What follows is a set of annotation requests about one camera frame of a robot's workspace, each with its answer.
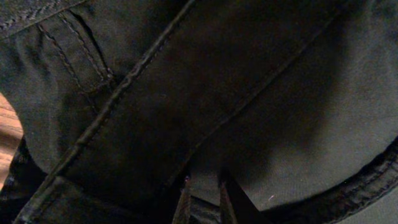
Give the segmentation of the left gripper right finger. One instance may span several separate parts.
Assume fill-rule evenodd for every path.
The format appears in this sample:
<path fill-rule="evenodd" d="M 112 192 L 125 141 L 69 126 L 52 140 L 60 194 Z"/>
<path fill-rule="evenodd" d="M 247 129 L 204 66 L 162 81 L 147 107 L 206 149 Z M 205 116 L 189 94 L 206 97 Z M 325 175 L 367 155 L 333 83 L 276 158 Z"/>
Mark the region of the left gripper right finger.
<path fill-rule="evenodd" d="M 219 188 L 222 224 L 272 224 L 227 170 L 220 172 Z"/>

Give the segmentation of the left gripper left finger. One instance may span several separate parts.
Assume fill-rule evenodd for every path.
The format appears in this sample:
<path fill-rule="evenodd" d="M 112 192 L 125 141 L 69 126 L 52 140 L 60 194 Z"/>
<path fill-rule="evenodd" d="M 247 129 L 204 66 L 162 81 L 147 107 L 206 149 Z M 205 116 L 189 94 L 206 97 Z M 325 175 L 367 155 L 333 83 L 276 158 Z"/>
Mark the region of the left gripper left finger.
<path fill-rule="evenodd" d="M 181 189 L 172 224 L 189 224 L 191 207 L 191 177 L 187 175 L 184 178 L 183 188 Z"/>

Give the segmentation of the black pants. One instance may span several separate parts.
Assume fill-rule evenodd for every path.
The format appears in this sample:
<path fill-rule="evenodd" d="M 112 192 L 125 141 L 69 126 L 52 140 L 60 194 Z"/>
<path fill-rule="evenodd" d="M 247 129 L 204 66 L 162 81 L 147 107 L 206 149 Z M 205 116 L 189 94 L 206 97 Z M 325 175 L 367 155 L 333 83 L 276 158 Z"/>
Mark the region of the black pants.
<path fill-rule="evenodd" d="M 397 1 L 2 1 L 2 223 L 397 222 Z"/>

